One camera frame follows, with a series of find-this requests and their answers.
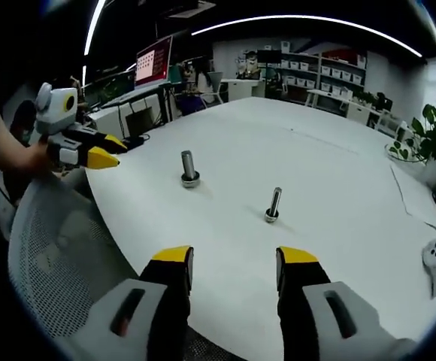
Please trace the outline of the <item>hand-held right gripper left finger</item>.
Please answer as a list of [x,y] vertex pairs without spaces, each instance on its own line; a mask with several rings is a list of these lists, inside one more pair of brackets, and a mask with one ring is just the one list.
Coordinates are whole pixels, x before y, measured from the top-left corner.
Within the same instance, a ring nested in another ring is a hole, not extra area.
[[190,315],[193,248],[166,248],[137,279],[126,279],[99,299],[72,336],[69,360],[181,360]]

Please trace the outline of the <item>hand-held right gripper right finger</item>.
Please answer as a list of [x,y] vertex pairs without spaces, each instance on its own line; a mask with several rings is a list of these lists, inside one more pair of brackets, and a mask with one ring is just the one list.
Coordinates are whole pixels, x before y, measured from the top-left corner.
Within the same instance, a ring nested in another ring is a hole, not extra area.
[[377,310],[342,281],[332,282],[305,250],[280,246],[277,314],[285,360],[409,360],[415,342],[395,338]]

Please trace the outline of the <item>person's left hand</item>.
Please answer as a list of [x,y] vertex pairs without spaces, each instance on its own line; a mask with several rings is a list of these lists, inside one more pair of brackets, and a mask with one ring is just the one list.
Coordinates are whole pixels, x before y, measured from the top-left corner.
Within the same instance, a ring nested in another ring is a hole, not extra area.
[[41,137],[23,151],[21,169],[30,174],[43,174],[52,169],[53,164],[47,154],[47,138]]

